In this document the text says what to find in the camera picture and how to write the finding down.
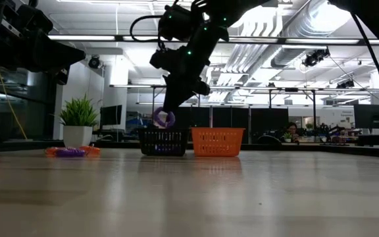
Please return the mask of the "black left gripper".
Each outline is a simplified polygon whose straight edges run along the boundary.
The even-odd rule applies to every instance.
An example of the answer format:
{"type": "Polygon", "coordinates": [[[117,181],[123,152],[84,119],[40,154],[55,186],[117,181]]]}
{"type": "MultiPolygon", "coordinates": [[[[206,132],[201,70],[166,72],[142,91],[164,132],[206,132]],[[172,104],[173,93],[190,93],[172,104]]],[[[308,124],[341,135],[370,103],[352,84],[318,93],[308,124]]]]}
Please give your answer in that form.
{"type": "Polygon", "coordinates": [[[0,5],[0,66],[45,72],[65,85],[70,65],[86,53],[49,39],[52,28],[36,5],[0,5]]]}

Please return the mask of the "person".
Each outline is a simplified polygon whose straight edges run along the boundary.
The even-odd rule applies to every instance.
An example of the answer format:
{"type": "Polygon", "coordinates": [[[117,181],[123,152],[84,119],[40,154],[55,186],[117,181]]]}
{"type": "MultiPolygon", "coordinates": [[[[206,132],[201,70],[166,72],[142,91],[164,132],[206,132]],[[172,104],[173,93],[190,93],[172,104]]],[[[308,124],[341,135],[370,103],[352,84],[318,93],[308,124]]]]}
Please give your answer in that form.
{"type": "Polygon", "coordinates": [[[297,133],[296,123],[290,122],[287,125],[286,132],[284,134],[284,141],[288,143],[299,141],[299,134],[297,133]]]}

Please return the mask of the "black plastic slotted basket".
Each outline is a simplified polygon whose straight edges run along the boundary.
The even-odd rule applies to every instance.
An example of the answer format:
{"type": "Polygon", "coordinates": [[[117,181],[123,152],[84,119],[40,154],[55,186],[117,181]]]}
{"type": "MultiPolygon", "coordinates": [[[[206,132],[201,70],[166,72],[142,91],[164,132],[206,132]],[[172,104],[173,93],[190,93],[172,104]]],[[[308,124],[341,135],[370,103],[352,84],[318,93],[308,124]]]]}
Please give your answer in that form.
{"type": "Polygon", "coordinates": [[[141,152],[147,156],[177,156],[181,157],[186,153],[189,130],[185,129],[160,129],[141,128],[138,130],[139,144],[141,152]],[[171,144],[180,147],[180,151],[172,155],[163,155],[155,152],[155,145],[171,144]]]}

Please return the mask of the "orange plastic slotted basket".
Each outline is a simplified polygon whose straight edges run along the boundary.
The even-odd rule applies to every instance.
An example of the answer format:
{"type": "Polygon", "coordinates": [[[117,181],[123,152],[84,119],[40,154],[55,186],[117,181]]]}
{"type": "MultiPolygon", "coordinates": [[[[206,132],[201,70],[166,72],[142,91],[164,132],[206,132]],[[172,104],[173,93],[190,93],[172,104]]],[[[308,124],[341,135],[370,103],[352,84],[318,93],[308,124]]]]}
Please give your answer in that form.
{"type": "Polygon", "coordinates": [[[244,128],[191,128],[193,150],[199,157],[236,157],[244,128]]]}

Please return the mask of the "black aluminium table frame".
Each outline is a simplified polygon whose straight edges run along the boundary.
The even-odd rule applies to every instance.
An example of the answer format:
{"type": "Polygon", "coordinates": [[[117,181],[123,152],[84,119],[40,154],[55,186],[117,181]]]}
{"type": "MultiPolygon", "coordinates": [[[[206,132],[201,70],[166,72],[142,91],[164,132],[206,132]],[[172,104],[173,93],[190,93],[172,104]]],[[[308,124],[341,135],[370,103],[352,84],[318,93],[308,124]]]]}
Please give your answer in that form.
{"type": "MultiPolygon", "coordinates": [[[[40,149],[43,151],[48,147],[60,147],[63,143],[61,141],[31,141],[31,142],[0,142],[0,151],[21,151],[21,150],[35,150],[40,149]]],[[[91,145],[98,147],[100,150],[103,148],[117,148],[117,149],[138,149],[141,151],[140,145],[136,143],[101,143],[91,145]]],[[[187,144],[186,151],[193,150],[193,145],[187,144]]],[[[318,151],[328,153],[341,153],[350,155],[364,155],[371,157],[379,157],[379,147],[355,147],[349,145],[326,145],[326,144],[242,144],[241,151],[318,151]]]]}

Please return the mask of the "purple spring coil keychain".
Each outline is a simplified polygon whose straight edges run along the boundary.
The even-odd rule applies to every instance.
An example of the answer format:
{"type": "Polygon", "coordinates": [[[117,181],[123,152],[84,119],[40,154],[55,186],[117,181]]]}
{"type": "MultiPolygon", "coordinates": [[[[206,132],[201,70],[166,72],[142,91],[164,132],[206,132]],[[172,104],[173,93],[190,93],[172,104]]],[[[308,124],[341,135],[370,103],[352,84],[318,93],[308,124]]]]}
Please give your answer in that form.
{"type": "Polygon", "coordinates": [[[155,145],[155,152],[163,154],[163,155],[172,155],[176,154],[180,151],[179,146],[171,145],[171,144],[166,144],[166,145],[155,145]]]}
{"type": "Polygon", "coordinates": [[[163,128],[171,128],[174,123],[176,122],[176,117],[173,112],[166,112],[166,119],[161,120],[160,113],[163,112],[163,108],[159,107],[153,112],[153,120],[155,123],[157,123],[160,127],[163,128]]]}
{"type": "Polygon", "coordinates": [[[62,148],[57,149],[55,155],[57,157],[84,157],[86,156],[86,151],[76,148],[62,148]]]}

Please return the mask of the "round black wall fixture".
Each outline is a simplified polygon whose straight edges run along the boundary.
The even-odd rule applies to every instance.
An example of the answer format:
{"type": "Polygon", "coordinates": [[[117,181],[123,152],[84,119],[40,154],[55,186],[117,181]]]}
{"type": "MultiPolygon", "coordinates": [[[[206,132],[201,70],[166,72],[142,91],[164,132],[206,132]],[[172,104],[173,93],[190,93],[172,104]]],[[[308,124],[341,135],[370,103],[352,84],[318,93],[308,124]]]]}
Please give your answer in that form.
{"type": "Polygon", "coordinates": [[[103,62],[100,59],[99,55],[92,55],[88,61],[88,66],[92,69],[99,69],[103,66],[103,62]]]}

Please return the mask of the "green plant in white pot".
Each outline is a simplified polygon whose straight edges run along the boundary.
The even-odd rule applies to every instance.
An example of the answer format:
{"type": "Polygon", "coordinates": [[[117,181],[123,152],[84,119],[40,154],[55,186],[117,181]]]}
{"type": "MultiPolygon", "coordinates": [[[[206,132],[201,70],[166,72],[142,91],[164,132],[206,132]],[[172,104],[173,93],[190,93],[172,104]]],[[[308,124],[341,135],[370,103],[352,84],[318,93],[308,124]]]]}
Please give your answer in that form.
{"type": "Polygon", "coordinates": [[[59,119],[63,125],[63,142],[66,147],[79,148],[91,143],[93,127],[97,124],[97,111],[92,100],[83,97],[65,101],[59,119]]]}

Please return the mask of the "black computer monitor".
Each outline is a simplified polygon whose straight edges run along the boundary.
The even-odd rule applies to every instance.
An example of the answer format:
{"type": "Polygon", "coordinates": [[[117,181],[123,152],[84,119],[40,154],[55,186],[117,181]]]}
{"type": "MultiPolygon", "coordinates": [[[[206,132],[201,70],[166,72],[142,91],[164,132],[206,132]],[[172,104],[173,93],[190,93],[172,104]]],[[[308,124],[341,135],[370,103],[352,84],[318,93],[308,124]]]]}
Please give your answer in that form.
{"type": "Polygon", "coordinates": [[[100,125],[120,125],[121,116],[122,116],[122,106],[115,105],[110,107],[102,107],[100,109],[100,125]]]}
{"type": "Polygon", "coordinates": [[[354,105],[355,128],[379,129],[379,105],[354,105]]]}

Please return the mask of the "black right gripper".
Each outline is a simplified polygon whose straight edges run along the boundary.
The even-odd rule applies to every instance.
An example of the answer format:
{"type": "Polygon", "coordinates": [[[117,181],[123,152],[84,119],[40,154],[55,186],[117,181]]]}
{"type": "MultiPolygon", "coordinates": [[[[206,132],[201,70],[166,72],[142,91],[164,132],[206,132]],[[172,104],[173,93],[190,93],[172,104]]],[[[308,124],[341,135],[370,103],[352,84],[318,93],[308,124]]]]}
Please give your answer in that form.
{"type": "Polygon", "coordinates": [[[163,103],[164,112],[174,112],[195,94],[208,95],[210,86],[203,82],[200,75],[210,65],[215,43],[189,42],[178,49],[158,49],[151,56],[150,64],[169,73],[164,76],[166,93],[163,103]]]}

